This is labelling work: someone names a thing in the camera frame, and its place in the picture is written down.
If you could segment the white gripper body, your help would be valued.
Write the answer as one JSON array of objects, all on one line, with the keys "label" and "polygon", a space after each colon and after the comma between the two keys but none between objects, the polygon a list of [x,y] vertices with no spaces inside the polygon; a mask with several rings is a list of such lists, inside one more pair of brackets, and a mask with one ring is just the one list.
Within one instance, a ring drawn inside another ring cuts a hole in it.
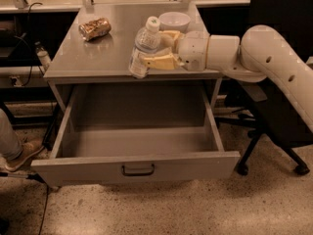
[{"label": "white gripper body", "polygon": [[209,34],[202,31],[187,32],[178,42],[178,56],[187,71],[203,71]]}]

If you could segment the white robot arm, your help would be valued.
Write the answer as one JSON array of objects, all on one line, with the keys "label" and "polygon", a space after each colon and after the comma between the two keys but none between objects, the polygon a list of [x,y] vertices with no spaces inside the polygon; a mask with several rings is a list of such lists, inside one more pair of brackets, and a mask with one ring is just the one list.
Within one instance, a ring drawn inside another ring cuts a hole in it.
[{"label": "white robot arm", "polygon": [[272,80],[313,131],[313,70],[303,62],[285,38],[267,25],[249,28],[243,37],[190,31],[161,34],[163,48],[140,56],[151,69],[219,71],[245,82]]}]

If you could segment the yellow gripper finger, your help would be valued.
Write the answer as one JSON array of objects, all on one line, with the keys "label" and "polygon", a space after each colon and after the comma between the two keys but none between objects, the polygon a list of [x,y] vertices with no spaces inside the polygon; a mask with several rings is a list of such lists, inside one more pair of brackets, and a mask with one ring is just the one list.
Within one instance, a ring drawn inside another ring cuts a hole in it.
[{"label": "yellow gripper finger", "polygon": [[141,58],[144,66],[150,69],[172,71],[181,66],[180,60],[174,54],[166,54],[164,56],[144,56]]},{"label": "yellow gripper finger", "polygon": [[164,30],[160,33],[160,46],[164,48],[171,48],[176,51],[178,42],[185,34],[179,30]]}]

